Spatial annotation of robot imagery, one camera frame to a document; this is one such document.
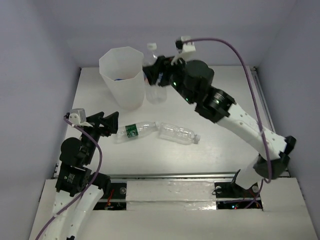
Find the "clear bottle green label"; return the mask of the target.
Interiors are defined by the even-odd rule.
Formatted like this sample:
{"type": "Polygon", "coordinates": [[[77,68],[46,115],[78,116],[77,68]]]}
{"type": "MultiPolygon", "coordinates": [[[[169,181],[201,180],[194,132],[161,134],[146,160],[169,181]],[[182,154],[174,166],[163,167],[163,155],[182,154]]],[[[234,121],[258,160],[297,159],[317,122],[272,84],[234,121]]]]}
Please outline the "clear bottle green label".
{"type": "Polygon", "coordinates": [[[144,138],[159,130],[160,123],[157,121],[137,122],[118,128],[113,141],[115,144],[122,144],[128,141],[144,138]]]}

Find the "clear bottle orange blue label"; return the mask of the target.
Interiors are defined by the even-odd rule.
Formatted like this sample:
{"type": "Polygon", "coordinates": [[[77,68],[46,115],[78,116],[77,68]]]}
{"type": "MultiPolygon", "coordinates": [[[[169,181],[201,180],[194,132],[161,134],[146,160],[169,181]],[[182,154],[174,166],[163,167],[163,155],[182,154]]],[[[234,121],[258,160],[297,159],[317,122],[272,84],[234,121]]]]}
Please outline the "clear bottle orange blue label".
{"type": "MultiPolygon", "coordinates": [[[[153,65],[158,58],[157,44],[155,42],[147,44],[147,53],[144,55],[143,67],[153,65]]],[[[167,99],[167,90],[164,87],[150,85],[146,71],[143,70],[145,96],[149,103],[153,105],[161,104],[167,99]]]]}

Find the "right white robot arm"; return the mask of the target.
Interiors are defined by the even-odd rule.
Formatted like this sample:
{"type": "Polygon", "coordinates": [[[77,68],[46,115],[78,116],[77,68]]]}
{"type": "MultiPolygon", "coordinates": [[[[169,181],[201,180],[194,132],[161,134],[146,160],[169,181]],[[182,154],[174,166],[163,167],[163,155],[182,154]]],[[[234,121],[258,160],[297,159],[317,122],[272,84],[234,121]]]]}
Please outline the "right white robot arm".
{"type": "Polygon", "coordinates": [[[229,189],[242,196],[263,179],[275,180],[288,167],[290,153],[297,140],[280,136],[265,128],[246,113],[225,91],[212,86],[214,70],[201,60],[173,62],[172,57],[159,56],[154,63],[142,66],[150,85],[172,86],[203,118],[217,124],[248,143],[258,156],[234,175],[229,189]]]}

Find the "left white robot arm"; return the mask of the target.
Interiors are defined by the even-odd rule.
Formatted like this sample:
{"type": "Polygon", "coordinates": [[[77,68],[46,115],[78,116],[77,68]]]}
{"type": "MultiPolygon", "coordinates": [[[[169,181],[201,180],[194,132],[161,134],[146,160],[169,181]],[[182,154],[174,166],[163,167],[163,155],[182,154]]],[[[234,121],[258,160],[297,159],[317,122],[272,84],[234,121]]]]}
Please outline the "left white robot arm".
{"type": "Polygon", "coordinates": [[[86,116],[83,108],[72,109],[63,117],[81,135],[65,139],[60,146],[52,213],[37,240],[77,240],[95,205],[110,194],[111,178],[100,173],[103,152],[98,141],[117,133],[118,119],[117,111],[86,116]]]}

